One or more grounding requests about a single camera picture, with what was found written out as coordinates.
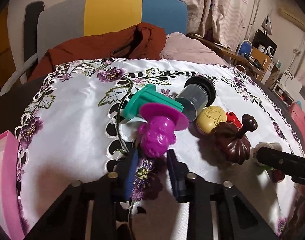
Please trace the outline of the dark brown pumpkin ornament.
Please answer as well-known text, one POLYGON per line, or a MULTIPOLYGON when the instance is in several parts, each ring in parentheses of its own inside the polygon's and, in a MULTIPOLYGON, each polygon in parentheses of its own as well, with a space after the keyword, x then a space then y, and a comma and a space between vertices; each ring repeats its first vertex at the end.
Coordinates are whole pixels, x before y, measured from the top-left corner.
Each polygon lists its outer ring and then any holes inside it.
POLYGON ((257 127, 255 118, 244 114, 241 128, 234 123, 220 122, 212 129, 210 135, 214 137, 215 146, 227 161, 242 165, 251 153, 251 144, 245 134, 254 132, 257 127))

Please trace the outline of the red wooden puzzle piece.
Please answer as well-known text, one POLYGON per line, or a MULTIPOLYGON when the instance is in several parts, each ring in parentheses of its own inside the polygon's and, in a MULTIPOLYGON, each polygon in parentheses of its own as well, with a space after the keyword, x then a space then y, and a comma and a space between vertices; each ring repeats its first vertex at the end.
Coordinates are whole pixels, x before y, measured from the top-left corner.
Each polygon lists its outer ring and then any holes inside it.
POLYGON ((233 123, 235 126, 240 129, 242 123, 239 121, 238 117, 233 112, 226 112, 227 123, 233 123))

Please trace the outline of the yellow oval perforated case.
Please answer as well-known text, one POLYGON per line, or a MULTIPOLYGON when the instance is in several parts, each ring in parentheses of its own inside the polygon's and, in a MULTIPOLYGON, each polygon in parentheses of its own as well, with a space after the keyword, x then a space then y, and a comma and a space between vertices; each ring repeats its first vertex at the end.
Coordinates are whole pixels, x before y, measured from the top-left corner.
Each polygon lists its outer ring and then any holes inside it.
POLYGON ((209 106, 204 108, 198 115, 196 124, 198 129, 205 134, 209 134, 220 122, 226 122, 225 110, 219 106, 209 106))

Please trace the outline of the purple monkey face mold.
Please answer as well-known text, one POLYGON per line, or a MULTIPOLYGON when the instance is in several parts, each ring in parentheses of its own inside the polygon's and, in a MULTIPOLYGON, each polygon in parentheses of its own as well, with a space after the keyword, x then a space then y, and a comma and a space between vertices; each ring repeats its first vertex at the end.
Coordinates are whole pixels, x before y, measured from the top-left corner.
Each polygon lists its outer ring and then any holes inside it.
POLYGON ((182 112, 165 104, 146 103, 140 107, 139 113, 146 120, 138 129, 140 147, 149 158, 163 156, 176 142, 174 132, 189 126, 189 120, 182 112))

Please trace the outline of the clear cup black lid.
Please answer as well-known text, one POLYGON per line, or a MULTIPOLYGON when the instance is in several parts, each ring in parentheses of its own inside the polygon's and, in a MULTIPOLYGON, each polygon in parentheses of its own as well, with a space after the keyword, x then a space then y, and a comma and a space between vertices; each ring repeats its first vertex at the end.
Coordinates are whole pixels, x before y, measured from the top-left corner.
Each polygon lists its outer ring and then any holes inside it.
POLYGON ((183 106, 182 113, 189 122, 193 122, 205 107, 213 104, 216 98, 215 87, 208 78, 193 76, 189 78, 184 89, 175 97, 183 106))

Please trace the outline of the glossy red capsule case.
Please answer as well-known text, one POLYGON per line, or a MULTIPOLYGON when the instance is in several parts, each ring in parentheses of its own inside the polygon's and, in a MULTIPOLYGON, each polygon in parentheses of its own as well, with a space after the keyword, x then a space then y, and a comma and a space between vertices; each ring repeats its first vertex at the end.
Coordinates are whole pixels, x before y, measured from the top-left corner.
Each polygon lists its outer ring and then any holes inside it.
POLYGON ((285 179, 285 174, 281 170, 273 169, 271 179, 275 184, 280 183, 285 179))

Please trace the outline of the green white plug-in device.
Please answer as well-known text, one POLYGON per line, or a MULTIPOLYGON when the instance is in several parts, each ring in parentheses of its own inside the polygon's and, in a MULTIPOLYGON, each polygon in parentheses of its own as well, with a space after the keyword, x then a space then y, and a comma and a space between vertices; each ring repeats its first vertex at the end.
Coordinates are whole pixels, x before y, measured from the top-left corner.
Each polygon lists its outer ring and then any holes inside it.
POLYGON ((282 145, 279 142, 260 142, 252 150, 252 159, 265 170, 273 170, 271 164, 277 164, 282 153, 282 145))

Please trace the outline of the pink white tray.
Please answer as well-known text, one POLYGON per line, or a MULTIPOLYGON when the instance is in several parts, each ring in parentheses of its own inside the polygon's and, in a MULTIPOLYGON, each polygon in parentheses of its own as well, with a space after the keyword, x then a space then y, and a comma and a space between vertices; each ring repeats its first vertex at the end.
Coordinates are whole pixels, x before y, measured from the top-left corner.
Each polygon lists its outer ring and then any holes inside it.
POLYGON ((0 226, 10 239, 24 239, 16 190, 18 140, 0 134, 0 226))

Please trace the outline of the wooden side table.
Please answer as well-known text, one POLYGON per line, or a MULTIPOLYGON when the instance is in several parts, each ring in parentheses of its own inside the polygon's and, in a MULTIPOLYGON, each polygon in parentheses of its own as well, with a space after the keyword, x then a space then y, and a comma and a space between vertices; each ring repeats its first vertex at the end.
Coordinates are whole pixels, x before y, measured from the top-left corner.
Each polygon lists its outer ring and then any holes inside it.
POLYGON ((214 44, 213 42, 210 42, 208 40, 205 40, 204 38, 200 38, 196 36, 195 34, 187 34, 187 37, 200 41, 203 45, 215 51, 216 54, 219 55, 219 57, 223 59, 229 58, 230 60, 241 63, 244 67, 247 67, 248 69, 251 69, 253 72, 255 72, 259 77, 263 77, 264 75, 263 71, 259 70, 258 68, 255 68, 255 66, 253 66, 253 64, 251 64, 246 58, 240 56, 235 51, 222 48, 214 44))

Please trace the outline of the blue white small chair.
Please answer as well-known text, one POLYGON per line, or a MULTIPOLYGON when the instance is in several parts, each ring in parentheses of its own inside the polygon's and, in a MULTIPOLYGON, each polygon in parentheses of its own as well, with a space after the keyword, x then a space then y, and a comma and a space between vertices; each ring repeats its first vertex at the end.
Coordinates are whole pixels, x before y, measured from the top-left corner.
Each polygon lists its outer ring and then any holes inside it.
POLYGON ((252 42, 250 40, 243 40, 237 49, 238 55, 248 54, 251 55, 252 52, 252 42))

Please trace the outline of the pink blanket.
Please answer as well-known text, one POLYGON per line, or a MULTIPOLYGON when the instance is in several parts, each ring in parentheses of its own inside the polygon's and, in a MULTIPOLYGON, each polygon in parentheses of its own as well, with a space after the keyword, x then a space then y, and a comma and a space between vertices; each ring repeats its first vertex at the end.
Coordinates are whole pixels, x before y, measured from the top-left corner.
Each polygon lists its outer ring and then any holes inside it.
POLYGON ((160 53, 161 59, 188 61, 201 64, 229 64, 219 57, 213 50, 203 45, 200 41, 186 37, 175 32, 166 35, 165 46, 160 53))

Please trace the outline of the patterned beige curtain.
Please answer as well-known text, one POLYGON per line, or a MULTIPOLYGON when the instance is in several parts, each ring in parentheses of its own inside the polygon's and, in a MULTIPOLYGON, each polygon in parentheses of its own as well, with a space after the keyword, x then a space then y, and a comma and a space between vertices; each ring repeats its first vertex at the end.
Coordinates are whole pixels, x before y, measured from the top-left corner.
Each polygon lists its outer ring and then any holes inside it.
POLYGON ((187 32, 211 37, 236 50, 242 36, 248 0, 180 0, 187 5, 187 32))

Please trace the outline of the rust red jacket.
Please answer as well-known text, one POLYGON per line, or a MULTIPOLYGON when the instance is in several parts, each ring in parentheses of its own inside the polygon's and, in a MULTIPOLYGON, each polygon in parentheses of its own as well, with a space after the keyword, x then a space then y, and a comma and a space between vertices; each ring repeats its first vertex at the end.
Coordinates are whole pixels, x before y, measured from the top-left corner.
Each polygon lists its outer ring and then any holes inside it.
POLYGON ((142 22, 127 29, 103 35, 84 36, 48 49, 29 81, 55 71, 55 66, 75 60, 119 57, 160 60, 167 37, 163 28, 142 22))

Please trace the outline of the grey yellow blue chair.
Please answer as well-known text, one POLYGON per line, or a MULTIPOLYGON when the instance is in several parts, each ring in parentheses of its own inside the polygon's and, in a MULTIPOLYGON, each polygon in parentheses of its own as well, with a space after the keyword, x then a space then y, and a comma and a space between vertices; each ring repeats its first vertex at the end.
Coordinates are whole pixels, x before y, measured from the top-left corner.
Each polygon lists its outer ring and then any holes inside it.
POLYGON ((188 8, 180 0, 65 0, 45 9, 37 22, 37 55, 83 36, 127 29, 141 22, 166 34, 187 32, 188 8))

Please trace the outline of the black rolled mat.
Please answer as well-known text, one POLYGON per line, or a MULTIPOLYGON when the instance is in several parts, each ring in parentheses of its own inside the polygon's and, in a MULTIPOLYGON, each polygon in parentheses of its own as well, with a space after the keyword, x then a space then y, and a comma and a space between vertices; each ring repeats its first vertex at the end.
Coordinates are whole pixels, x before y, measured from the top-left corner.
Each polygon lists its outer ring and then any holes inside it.
POLYGON ((25 8, 23 25, 24 61, 27 61, 37 53, 37 25, 42 11, 44 11, 44 3, 42 1, 31 2, 25 8))

